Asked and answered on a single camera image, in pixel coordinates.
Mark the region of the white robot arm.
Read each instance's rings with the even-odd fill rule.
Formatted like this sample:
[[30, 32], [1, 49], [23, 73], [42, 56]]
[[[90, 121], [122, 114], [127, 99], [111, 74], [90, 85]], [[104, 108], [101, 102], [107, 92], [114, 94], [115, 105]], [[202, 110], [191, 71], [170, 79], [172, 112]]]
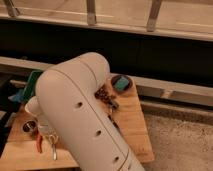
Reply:
[[28, 109], [45, 116], [82, 171], [145, 171], [95, 99], [109, 75], [108, 61], [95, 52], [51, 66]]

